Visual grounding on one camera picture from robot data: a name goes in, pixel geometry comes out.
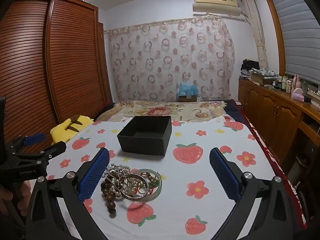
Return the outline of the silver rhinestone bangle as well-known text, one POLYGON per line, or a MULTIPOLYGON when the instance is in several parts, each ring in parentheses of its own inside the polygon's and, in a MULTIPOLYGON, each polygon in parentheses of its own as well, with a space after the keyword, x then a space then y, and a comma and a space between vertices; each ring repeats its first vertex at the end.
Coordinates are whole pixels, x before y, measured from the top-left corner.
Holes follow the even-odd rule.
POLYGON ((141 175, 125 174, 119 178, 118 184, 120 194, 127 200, 137 202, 148 196, 149 185, 141 175))

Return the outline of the pale green jade bangle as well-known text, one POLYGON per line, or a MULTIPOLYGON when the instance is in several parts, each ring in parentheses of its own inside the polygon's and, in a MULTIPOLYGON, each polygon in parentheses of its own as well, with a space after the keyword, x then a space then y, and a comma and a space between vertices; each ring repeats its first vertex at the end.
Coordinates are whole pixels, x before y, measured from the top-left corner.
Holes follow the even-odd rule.
POLYGON ((137 192, 134 194, 135 197, 139 198, 139 202, 150 202, 155 200, 161 193, 163 181, 161 175, 151 169, 132 169, 132 174, 137 174, 143 177, 148 182, 148 191, 143 187, 139 187, 137 192))

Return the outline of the black open jewelry box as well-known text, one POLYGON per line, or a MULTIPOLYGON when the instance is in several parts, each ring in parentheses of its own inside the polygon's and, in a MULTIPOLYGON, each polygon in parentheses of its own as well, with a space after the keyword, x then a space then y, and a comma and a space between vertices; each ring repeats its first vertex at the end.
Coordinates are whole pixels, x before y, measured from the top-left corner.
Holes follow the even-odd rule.
POLYGON ((127 153, 164 157, 172 133, 171 116, 135 116, 117 135, 127 153))

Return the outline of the yellow plush toy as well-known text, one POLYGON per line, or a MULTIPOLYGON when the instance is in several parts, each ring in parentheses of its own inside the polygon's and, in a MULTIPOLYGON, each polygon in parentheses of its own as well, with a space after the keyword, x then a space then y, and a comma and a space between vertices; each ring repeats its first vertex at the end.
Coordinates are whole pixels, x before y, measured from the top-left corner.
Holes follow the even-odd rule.
POLYGON ((50 130, 52 144, 63 141, 68 142, 87 126, 93 124, 93 120, 87 116, 74 115, 63 123, 50 130))

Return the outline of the strawberry flower white cloth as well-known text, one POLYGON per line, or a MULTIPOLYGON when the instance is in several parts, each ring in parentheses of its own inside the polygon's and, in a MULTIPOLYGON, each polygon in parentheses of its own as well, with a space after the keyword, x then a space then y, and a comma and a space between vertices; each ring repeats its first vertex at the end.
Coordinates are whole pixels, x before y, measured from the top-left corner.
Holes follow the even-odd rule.
POLYGON ((116 201, 111 216, 100 189, 85 207, 108 239, 211 239, 234 206, 210 162, 217 147, 244 172, 259 179, 274 177, 263 150, 245 125, 229 116, 204 122, 174 122, 165 156, 125 153, 117 136, 122 122, 93 124, 74 137, 64 154, 48 165, 48 179, 63 177, 91 160, 100 148, 110 152, 110 162, 132 170, 151 169, 160 174, 162 190, 145 204, 116 201))

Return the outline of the brown louvered wardrobe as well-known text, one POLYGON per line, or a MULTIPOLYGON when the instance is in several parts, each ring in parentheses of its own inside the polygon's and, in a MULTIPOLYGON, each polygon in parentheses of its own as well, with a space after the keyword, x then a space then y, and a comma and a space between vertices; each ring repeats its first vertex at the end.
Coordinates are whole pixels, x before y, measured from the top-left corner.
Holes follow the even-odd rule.
POLYGON ((95 118, 112 102, 103 25, 80 0, 14 0, 1 20, 6 142, 44 133, 74 115, 95 118))

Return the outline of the floral bed quilt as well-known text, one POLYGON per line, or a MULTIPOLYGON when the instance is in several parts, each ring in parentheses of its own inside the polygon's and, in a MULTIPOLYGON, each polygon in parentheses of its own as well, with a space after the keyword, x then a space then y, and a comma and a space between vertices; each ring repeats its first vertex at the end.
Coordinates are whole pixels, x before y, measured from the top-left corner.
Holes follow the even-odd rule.
POLYGON ((171 116, 172 121, 203 122, 224 115, 226 106, 224 101, 123 101, 99 115, 97 121, 121 122, 134 116, 171 116))

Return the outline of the wooden sideboard cabinet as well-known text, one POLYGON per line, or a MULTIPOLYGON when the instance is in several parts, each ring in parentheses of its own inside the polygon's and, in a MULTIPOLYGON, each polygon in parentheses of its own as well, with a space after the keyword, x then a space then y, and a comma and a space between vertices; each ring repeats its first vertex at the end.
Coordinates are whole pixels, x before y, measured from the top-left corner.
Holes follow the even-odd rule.
POLYGON ((244 115, 284 171, 295 161, 294 146, 310 141, 319 147, 319 110, 313 104, 244 79, 239 79, 238 99, 244 115))

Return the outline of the pink tissue box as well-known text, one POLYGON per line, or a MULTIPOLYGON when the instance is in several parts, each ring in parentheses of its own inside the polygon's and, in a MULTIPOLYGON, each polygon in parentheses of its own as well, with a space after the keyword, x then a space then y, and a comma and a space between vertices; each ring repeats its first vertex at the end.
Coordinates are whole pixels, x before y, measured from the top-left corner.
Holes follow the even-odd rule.
POLYGON ((291 92, 291 99, 304 102, 303 90, 301 88, 296 88, 291 92))

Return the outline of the folded clothes stack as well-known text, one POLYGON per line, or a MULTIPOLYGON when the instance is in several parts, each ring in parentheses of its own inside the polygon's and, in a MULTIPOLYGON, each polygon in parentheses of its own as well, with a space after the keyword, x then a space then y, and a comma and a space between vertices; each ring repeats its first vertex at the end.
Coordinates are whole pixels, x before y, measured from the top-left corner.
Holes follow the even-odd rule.
POLYGON ((240 78, 244 80, 248 80, 250 77, 250 70, 252 69, 260 69, 259 62, 253 61, 249 59, 244 59, 240 69, 240 78))

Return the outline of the pink rabbit figure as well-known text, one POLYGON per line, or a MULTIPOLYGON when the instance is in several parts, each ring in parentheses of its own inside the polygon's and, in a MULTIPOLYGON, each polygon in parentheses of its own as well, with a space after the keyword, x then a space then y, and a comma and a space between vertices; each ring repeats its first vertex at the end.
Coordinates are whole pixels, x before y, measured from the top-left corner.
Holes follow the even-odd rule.
POLYGON ((302 85, 301 85, 300 77, 298 75, 295 75, 292 81, 292 91, 301 87, 302 85))

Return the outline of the circle pattern sheer curtain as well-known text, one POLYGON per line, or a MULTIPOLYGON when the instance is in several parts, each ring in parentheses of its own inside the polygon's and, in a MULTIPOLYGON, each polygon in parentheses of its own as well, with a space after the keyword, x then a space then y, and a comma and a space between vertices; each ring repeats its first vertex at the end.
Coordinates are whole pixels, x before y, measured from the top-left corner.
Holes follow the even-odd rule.
POLYGON ((180 83, 195 85, 203 100, 231 97, 235 49, 220 17, 113 29, 109 50, 120 101, 174 102, 180 83))

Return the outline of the grey window blind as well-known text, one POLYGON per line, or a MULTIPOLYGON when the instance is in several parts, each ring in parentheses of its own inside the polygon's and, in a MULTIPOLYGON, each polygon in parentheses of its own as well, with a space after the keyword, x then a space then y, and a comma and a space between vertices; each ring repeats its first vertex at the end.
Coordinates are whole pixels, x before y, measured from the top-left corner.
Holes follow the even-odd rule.
POLYGON ((319 23, 304 0, 272 0, 284 41, 286 74, 319 84, 319 23))

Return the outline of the tied beige side curtain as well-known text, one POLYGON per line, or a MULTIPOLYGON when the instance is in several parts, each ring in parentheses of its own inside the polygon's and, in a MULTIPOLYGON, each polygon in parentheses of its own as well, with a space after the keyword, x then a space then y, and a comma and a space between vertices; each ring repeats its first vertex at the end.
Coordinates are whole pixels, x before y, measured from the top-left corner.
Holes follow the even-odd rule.
POLYGON ((263 26, 261 24, 256 3, 254 0, 242 0, 242 2, 245 6, 248 21, 253 31, 253 36, 257 47, 259 66, 262 69, 268 69, 263 26))

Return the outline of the wall air conditioner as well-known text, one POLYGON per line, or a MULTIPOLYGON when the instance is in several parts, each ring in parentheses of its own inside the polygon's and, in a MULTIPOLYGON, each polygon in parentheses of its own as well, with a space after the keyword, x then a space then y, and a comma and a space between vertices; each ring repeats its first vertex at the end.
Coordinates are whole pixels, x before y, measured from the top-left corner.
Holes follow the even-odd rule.
POLYGON ((237 0, 194 0, 193 12, 240 16, 242 9, 237 0))

